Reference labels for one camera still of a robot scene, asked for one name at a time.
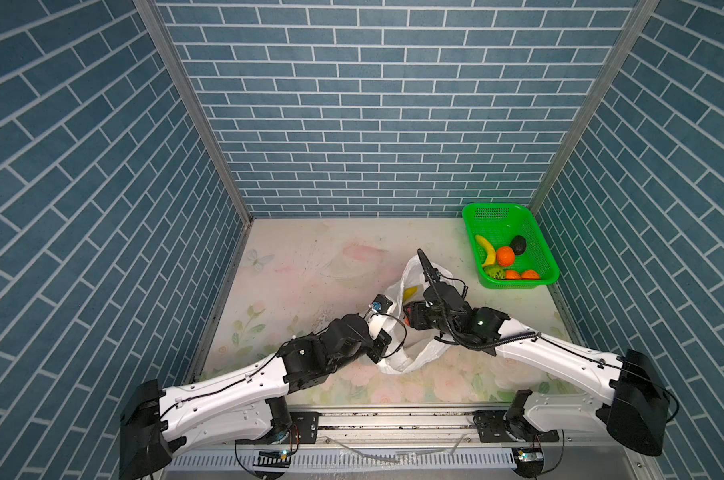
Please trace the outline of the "white plastic bag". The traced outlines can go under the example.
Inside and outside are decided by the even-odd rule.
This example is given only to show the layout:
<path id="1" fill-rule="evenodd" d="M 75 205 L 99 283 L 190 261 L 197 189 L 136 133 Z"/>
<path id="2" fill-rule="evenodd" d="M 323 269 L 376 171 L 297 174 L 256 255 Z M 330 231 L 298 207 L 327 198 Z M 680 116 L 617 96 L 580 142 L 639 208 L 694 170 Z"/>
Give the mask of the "white plastic bag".
<path id="1" fill-rule="evenodd" d="M 404 290 L 414 286 L 418 287 L 418 292 L 407 302 L 404 302 Z M 401 278 L 383 293 L 394 302 L 389 310 L 392 318 L 382 315 L 375 316 L 372 319 L 367 318 L 369 331 L 374 339 L 379 332 L 387 332 L 392 337 L 385 359 L 377 363 L 378 368 L 387 375 L 400 375 L 417 371 L 440 358 L 449 349 L 448 344 L 435 339 L 435 336 L 439 335 L 436 329 L 416 331 L 405 324 L 403 318 L 404 306 L 412 301 L 423 300 L 423 294 L 427 287 L 420 259 L 418 256 L 414 256 L 406 264 Z"/>

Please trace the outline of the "green yellow mango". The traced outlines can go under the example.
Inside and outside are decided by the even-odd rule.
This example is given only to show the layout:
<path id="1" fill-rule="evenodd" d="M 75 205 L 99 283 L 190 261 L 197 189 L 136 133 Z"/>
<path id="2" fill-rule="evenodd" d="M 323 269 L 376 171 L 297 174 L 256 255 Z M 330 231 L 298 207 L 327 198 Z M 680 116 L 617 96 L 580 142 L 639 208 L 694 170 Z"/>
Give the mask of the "green yellow mango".
<path id="1" fill-rule="evenodd" d="M 410 287 L 404 290 L 403 293 L 403 301 L 407 302 L 410 298 L 412 298 L 416 293 L 418 292 L 418 287 Z"/>

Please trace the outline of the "green custard apple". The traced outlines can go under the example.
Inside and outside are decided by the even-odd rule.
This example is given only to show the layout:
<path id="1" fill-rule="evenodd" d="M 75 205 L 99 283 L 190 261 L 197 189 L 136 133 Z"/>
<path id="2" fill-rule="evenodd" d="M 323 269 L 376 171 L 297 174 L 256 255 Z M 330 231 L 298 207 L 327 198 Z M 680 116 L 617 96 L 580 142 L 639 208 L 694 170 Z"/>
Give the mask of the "green custard apple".
<path id="1" fill-rule="evenodd" d="M 506 278 L 506 271 L 499 265 L 491 265 L 483 268 L 485 274 L 494 280 L 504 280 Z"/>

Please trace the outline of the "dark avocado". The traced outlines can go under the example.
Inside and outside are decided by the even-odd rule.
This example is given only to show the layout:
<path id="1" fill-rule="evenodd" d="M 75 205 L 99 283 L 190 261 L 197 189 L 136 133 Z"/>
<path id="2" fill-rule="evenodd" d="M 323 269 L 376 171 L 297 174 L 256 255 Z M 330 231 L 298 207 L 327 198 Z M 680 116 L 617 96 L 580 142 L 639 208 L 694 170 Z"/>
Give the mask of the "dark avocado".
<path id="1" fill-rule="evenodd" d="M 527 246 L 527 240 L 522 235 L 515 236 L 509 244 L 509 247 L 516 256 L 523 255 L 527 250 Z"/>

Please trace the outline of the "green plastic basket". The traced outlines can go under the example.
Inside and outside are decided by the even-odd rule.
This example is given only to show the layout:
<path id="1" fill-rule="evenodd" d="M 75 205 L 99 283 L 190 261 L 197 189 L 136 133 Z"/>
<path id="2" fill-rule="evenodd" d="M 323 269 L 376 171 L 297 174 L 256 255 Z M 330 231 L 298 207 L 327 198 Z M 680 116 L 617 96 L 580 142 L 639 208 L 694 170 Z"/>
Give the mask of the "green plastic basket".
<path id="1" fill-rule="evenodd" d="M 560 268 L 532 213 L 510 203 L 463 208 L 479 282 L 488 289 L 532 289 L 560 278 Z"/>

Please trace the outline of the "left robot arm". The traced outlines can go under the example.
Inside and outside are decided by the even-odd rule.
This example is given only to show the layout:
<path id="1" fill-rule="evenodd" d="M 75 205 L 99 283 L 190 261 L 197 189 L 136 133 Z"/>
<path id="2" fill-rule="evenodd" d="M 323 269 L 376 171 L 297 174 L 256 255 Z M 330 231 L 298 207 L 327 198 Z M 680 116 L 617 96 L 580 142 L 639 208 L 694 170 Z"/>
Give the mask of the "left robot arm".
<path id="1" fill-rule="evenodd" d="M 119 476 L 143 479 L 175 458 L 224 441 L 282 439 L 292 428 L 288 395 L 324 383 L 362 356 L 377 362 L 392 342 L 358 314 L 284 342 L 267 358 L 194 384 L 137 386 L 120 416 Z"/>

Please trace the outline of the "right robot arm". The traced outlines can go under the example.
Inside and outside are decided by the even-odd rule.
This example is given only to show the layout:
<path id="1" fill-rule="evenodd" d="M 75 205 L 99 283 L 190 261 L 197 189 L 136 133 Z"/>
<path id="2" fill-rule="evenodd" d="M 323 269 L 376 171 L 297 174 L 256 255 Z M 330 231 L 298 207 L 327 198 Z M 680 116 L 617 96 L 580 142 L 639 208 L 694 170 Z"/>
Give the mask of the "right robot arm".
<path id="1" fill-rule="evenodd" d="M 554 400 L 518 391 L 504 416 L 509 434 L 531 441 L 555 430 L 606 432 L 622 446 L 658 457 L 663 452 L 673 396 L 645 354 L 600 352 L 536 331 L 509 314 L 473 307 L 445 282 L 404 305 L 406 323 L 438 331 L 438 341 L 535 367 L 581 390 Z"/>

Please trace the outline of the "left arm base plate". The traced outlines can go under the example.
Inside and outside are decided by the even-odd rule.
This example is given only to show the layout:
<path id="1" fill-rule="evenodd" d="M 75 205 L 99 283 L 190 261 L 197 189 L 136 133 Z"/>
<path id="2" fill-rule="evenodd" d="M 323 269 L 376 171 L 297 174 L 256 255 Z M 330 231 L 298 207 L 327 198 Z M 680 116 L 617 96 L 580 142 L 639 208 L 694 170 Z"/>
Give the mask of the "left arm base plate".
<path id="1" fill-rule="evenodd" d="M 317 442 L 319 432 L 319 420 L 321 415 L 316 411 L 291 412 L 292 424 L 289 428 L 279 433 L 269 433 L 262 438 L 265 444 L 309 444 Z"/>

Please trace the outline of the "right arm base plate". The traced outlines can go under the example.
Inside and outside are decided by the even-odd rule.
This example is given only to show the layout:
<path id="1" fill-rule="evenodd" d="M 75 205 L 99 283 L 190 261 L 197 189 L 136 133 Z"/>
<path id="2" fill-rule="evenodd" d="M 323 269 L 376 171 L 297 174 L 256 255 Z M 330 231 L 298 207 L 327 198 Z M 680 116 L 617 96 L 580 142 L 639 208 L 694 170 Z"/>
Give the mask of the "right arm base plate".
<path id="1" fill-rule="evenodd" d="M 506 413 L 501 410 L 477 410 L 473 413 L 472 422 L 481 443 L 549 443 L 561 440 L 556 430 L 540 432 L 524 422 L 509 422 Z"/>

